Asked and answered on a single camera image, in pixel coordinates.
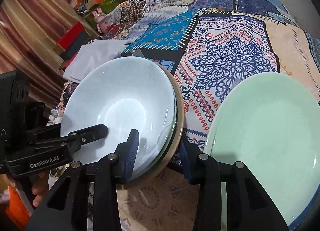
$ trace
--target beige plate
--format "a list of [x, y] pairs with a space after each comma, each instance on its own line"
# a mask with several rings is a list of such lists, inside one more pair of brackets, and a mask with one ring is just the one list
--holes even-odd
[[157, 162], [150, 170], [148, 170], [146, 173], [142, 174], [141, 176], [129, 181], [128, 185], [117, 185], [117, 190], [126, 190], [131, 187], [135, 187], [138, 185], [141, 185], [144, 182], [150, 181], [153, 178], [155, 178], [161, 170], [163, 170], [167, 164], [169, 163], [170, 159], [174, 155], [183, 131], [183, 125], [184, 125], [184, 107], [183, 107], [183, 98], [182, 94], [179, 88], [179, 85], [177, 81], [174, 79], [173, 75], [164, 67], [160, 66], [161, 69], [166, 73], [167, 77], [170, 79], [170, 82], [172, 84], [174, 94], [176, 96], [177, 100], [177, 125], [173, 132], [172, 138], [171, 138], [171, 145], [169, 144], [169, 149], [162, 159], [162, 161]]

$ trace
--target screw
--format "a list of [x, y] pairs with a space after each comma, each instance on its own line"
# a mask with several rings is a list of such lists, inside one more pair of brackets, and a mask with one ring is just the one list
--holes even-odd
[[78, 168], [79, 166], [80, 166], [80, 162], [78, 162], [78, 161], [71, 163], [71, 167], [74, 169]]
[[116, 154], [108, 154], [108, 159], [111, 161], [116, 159], [117, 157], [118, 157], [118, 155], [116, 155]]
[[209, 159], [209, 156], [207, 154], [200, 154], [199, 159], [205, 161], [205, 160]]
[[236, 162], [236, 167], [242, 169], [244, 167], [243, 162]]

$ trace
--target paisley pattern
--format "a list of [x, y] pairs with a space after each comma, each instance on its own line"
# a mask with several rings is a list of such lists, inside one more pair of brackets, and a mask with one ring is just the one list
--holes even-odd
[[178, 43], [184, 35], [191, 19], [197, 11], [188, 11], [177, 15], [158, 25], [150, 25], [148, 30], [125, 50], [128, 52], [136, 48], [161, 48], [177, 50]]

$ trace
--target white cloth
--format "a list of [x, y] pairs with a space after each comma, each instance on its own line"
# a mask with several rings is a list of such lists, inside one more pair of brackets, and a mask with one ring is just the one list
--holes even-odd
[[82, 45], [78, 54], [66, 68], [63, 78], [80, 83], [98, 66], [118, 57], [125, 49], [127, 40], [95, 40], [92, 44]]

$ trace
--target white bowl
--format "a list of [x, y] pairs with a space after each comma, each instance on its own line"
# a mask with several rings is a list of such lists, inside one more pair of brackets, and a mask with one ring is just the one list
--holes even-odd
[[140, 57], [111, 60], [92, 71], [73, 92], [61, 122], [61, 136], [104, 124], [108, 136], [82, 145], [74, 160], [97, 162], [125, 142], [131, 129], [139, 131], [136, 169], [159, 154], [174, 121], [174, 93], [166, 74]]

